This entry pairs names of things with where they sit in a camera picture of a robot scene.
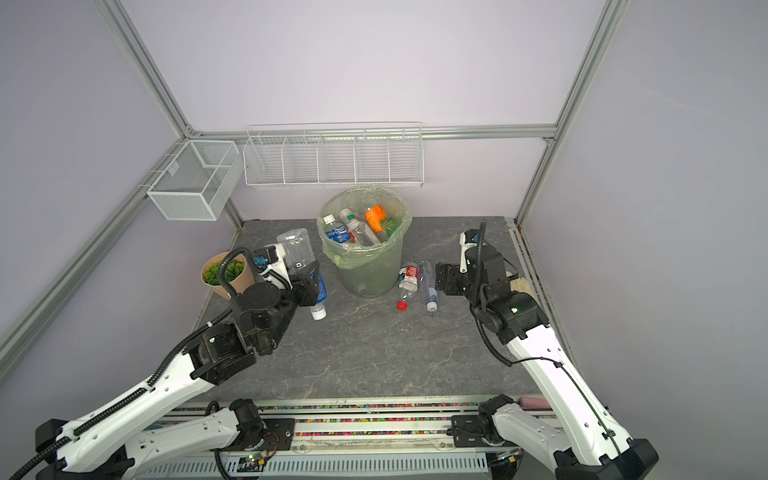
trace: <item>gray marble tabletop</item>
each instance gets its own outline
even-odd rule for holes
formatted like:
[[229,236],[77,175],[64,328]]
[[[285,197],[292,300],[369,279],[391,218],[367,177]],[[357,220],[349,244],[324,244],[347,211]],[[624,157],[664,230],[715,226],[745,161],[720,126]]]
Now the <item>gray marble tabletop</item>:
[[[419,217],[406,234],[402,260],[458,263],[458,236],[477,228],[481,217]],[[487,217],[486,240],[514,265],[519,262],[506,222]],[[462,296],[439,294],[439,308],[430,314],[419,301],[400,312],[397,288],[363,299],[347,293],[335,266],[323,254],[314,220],[251,220],[238,245],[261,247],[287,230],[310,232],[325,280],[328,316],[312,319],[299,308],[280,346],[260,356],[223,385],[198,396],[211,399],[321,399],[341,397],[518,395],[538,388],[522,366],[503,366],[480,340],[475,321]],[[228,308],[214,295],[205,320]],[[496,348],[502,348],[489,335]]]

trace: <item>mesh trash can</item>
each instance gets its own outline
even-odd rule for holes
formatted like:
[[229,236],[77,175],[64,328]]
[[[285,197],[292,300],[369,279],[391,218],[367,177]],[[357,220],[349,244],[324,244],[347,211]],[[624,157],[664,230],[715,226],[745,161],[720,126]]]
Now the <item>mesh trash can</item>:
[[[337,243],[325,233],[323,217],[349,208],[361,221],[364,213],[380,204],[386,213],[398,220],[395,233],[383,243],[361,247],[354,243]],[[352,295],[373,297],[387,293],[397,282],[402,257],[402,239],[411,226],[411,213],[402,198],[383,188],[353,188],[336,195],[323,206],[317,217],[317,231],[323,253],[336,265],[342,285]]]

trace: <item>plastic bottle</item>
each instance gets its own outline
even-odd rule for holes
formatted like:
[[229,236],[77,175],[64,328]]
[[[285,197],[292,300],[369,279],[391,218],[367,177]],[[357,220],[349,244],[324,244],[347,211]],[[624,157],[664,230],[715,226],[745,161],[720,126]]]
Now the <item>plastic bottle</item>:
[[371,229],[382,242],[386,242],[395,233],[399,225],[397,220],[387,215],[379,204],[366,210],[366,220],[368,220],[368,225],[371,226]]
[[422,291],[424,304],[428,312],[437,310],[437,290],[435,290],[435,269],[428,260],[419,263],[419,289]]
[[341,218],[347,224],[346,227],[349,229],[349,232],[355,236],[355,243],[359,243],[364,247],[381,243],[381,240],[376,237],[371,227],[367,223],[357,220],[357,217],[349,208],[341,210]]
[[339,243],[355,243],[349,235],[349,230],[344,227],[343,223],[336,221],[336,217],[333,214],[324,216],[323,221],[326,223],[326,235],[328,238]]
[[[286,264],[288,273],[298,273],[299,270],[315,261],[315,254],[312,252],[310,236],[306,228],[290,230],[277,236],[277,241],[282,243],[286,249],[286,257],[283,261]],[[310,307],[312,318],[322,320],[326,318],[326,306],[323,304],[328,297],[326,293],[326,284],[323,282],[323,276],[319,275],[317,283],[320,292],[317,296],[317,304]]]
[[397,303],[397,309],[405,311],[408,303],[412,302],[416,296],[416,290],[419,289],[419,268],[413,262],[406,262],[400,268],[400,275],[397,277],[397,286],[400,290],[400,301]]

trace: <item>white wire basket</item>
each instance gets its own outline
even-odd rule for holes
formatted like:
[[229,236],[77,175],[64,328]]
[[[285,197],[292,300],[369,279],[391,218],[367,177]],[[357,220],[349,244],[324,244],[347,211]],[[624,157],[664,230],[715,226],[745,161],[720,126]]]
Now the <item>white wire basket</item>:
[[246,184],[256,189],[421,186],[421,126],[259,131],[243,147],[243,165]]
[[242,174],[235,142],[189,140],[147,195],[168,220],[217,220]]

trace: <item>potted plant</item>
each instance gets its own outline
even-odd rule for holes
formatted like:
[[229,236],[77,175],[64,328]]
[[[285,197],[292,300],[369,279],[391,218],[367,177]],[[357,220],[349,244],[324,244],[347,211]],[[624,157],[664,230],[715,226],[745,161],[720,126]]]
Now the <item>potted plant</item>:
[[[219,285],[217,274],[219,265],[221,265],[221,260],[224,260],[224,257],[226,257],[228,253],[229,252],[219,253],[214,258],[208,260],[200,272],[200,279],[203,280],[205,286],[227,300],[230,298],[230,294],[227,293],[223,286]],[[254,283],[253,273],[245,263],[245,257],[243,257],[243,255],[234,257],[230,264],[227,265],[227,271],[224,273],[224,276],[238,293],[242,293]]]

